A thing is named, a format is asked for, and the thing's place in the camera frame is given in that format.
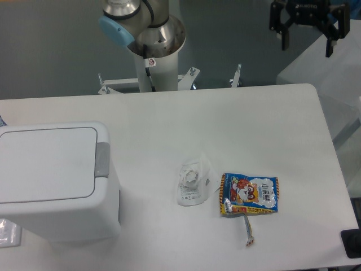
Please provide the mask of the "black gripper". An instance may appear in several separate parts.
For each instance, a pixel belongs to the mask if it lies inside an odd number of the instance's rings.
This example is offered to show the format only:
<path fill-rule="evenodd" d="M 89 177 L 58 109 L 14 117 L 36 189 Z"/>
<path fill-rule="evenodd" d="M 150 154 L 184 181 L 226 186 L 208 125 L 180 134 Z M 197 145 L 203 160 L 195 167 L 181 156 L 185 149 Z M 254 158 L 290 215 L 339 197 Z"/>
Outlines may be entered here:
<path fill-rule="evenodd" d="M 281 21 L 281 13 L 289 15 L 287 21 Z M 325 57 L 333 54 L 338 40 L 350 31 L 350 5 L 341 3 L 332 5 L 331 1 L 272 1 L 270 5 L 269 30 L 281 36 L 281 49 L 289 48 L 289 28 L 292 24 L 313 27 L 312 19 L 317 20 L 317 28 L 327 39 Z"/>

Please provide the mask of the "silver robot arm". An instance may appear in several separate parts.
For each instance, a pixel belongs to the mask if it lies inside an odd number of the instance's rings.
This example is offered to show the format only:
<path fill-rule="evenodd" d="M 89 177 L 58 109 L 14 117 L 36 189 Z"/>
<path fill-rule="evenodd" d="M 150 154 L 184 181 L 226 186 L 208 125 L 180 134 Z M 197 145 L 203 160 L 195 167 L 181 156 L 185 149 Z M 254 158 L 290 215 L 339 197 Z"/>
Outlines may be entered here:
<path fill-rule="evenodd" d="M 102 32 L 115 44 L 142 58 L 162 58 L 180 50 L 186 40 L 182 22 L 169 13 L 168 1 L 102 1 Z M 326 37 L 326 57 L 350 31 L 350 4 L 330 1 L 272 1 L 269 29 L 289 47 L 291 25 L 316 27 Z"/>

